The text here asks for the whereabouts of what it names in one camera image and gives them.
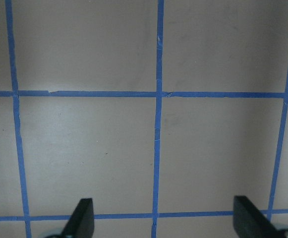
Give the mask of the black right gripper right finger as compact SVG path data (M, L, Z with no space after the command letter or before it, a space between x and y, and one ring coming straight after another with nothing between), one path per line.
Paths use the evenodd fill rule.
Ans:
M233 228L239 238L285 238L246 196L233 198Z

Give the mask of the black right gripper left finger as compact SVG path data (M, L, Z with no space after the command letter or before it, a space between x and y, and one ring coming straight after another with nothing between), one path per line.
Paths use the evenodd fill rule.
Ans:
M95 230L92 198L82 198L60 233L61 238L91 238Z

